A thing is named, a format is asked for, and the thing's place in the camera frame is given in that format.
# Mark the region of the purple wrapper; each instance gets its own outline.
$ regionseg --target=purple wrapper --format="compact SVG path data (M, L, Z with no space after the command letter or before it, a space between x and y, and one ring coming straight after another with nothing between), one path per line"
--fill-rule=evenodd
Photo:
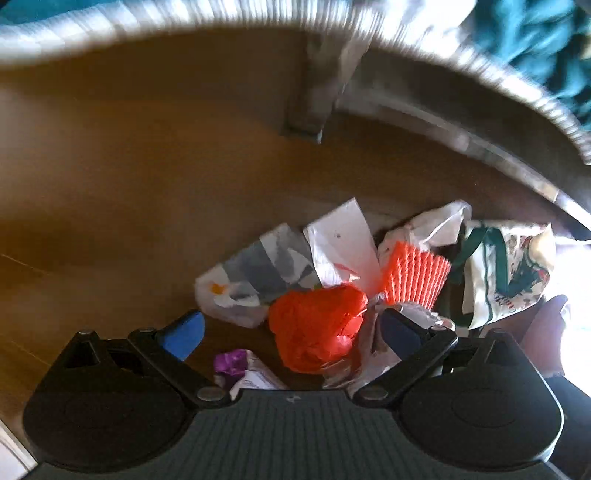
M248 370L248 356L244 348L238 348L227 353L220 353L213 359L213 371L224 374L235 381L244 377Z

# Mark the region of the trash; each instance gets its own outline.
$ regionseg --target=trash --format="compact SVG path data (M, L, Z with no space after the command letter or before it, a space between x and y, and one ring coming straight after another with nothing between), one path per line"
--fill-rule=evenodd
M254 328L265 321L273 300L319 283L306 240L282 224L201 275L195 296L206 315Z
M323 286L352 283L368 297L378 292L377 250L357 200L351 199L309 224L304 234Z
M388 265L390 253L397 242L406 242L421 251L455 244L462 222L471 216L472 207L462 200L417 215L406 225L386 233L378 246L380 267Z
M216 355L213 370L215 383L220 388L229 389L232 400L243 388L287 390L287 386L252 351L244 348Z
M285 366L317 374L349 353L368 304L351 284L290 291L269 309L269 327Z
M412 301L431 310L450 267L451 264L439 255L397 242L382 274L384 303Z
M536 304L550 281L556 258L552 227L518 222L468 221L452 277L465 277L463 318L482 327Z
M352 368L353 375L346 382L342 382L339 385L346 388L347 394L351 398L353 398L357 390L372 380L375 380L401 361L400 357L388 346L382 337L378 316L383 311L384 306L378 306L375 309L368 310L365 316L366 320L359 332L358 348L360 364L356 368ZM330 384L330 381L325 381L323 388Z

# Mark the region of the wooden floor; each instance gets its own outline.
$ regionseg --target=wooden floor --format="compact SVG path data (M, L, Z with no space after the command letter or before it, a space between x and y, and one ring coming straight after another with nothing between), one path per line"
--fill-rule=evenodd
M79 329L121 338L194 307L196 276L281 222L356 196L374 228L463 199L477 218L565 215L497 171L399 129L335 117L281 134L304 38L209 31L0 73L0 417ZM251 348L294 388L272 335L208 320L189 359Z

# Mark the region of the printed plastic bag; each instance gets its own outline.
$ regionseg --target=printed plastic bag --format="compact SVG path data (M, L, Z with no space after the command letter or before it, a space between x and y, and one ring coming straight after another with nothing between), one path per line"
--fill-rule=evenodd
M254 328L267 318L271 302L289 289L317 285L306 240L283 223L201 275L195 296L206 315Z
M374 238L357 200L351 199L309 224L304 234L323 286L344 282L368 297L378 292L381 273Z
M452 272L463 268L465 277L464 318L456 323L479 328L536 304L554 270L551 225L476 220L465 225L462 249L452 263Z
M378 247L380 266L384 268L388 265L396 242L414 245L422 251L455 244L462 222L471 216L472 207L463 200L417 215L406 225L386 233Z

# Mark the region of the ridged black surface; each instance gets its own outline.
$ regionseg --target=ridged black surface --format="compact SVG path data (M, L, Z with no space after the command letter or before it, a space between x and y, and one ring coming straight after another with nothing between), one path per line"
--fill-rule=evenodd
M28 480L197 479L557 479L547 465L471 472L411 444L385 410L354 405L341 391L247 390L221 410L202 411L170 450L141 466L91 475L39 466Z

